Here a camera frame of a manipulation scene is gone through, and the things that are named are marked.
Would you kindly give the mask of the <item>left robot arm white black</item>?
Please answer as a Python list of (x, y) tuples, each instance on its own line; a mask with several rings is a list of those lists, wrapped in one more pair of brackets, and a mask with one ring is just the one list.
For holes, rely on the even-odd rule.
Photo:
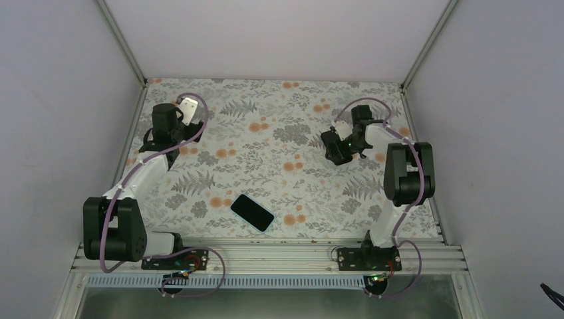
[(184, 142), (196, 142), (205, 121), (192, 121), (198, 101), (183, 97), (152, 109), (152, 127), (143, 137), (134, 167), (100, 197), (82, 207), (84, 255), (90, 260), (136, 262), (152, 256), (169, 269), (180, 267), (185, 250), (177, 235), (146, 230), (142, 202), (172, 168)]

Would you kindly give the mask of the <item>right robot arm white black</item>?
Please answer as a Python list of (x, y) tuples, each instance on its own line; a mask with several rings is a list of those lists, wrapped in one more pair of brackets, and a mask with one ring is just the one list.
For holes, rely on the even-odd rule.
[(375, 226), (366, 232), (360, 248), (352, 250), (356, 265), (377, 270), (385, 262), (399, 261), (401, 246), (414, 245), (410, 240), (399, 241), (397, 232), (410, 210), (434, 195), (432, 146), (427, 142), (411, 142), (394, 131), (387, 119), (373, 118), (368, 105), (352, 108), (351, 117), (351, 124), (335, 120), (329, 130), (321, 133), (325, 157), (335, 165), (349, 163), (355, 155), (366, 158), (368, 151), (384, 140), (394, 139), (386, 147), (382, 182), (392, 209), (380, 214)]

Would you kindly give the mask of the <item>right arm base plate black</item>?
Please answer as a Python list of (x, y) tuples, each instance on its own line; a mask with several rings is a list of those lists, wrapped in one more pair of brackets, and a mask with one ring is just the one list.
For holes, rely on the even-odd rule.
[(338, 248), (337, 263), (340, 271), (401, 271), (402, 263), (396, 247), (371, 249)]

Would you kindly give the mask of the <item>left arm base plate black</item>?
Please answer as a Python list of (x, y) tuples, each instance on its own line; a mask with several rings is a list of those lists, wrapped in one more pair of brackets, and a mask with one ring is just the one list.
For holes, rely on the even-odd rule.
[(172, 270), (172, 271), (188, 271), (205, 270), (209, 251), (203, 249), (192, 249), (188, 252), (180, 254), (168, 259), (150, 259), (143, 260), (142, 270)]

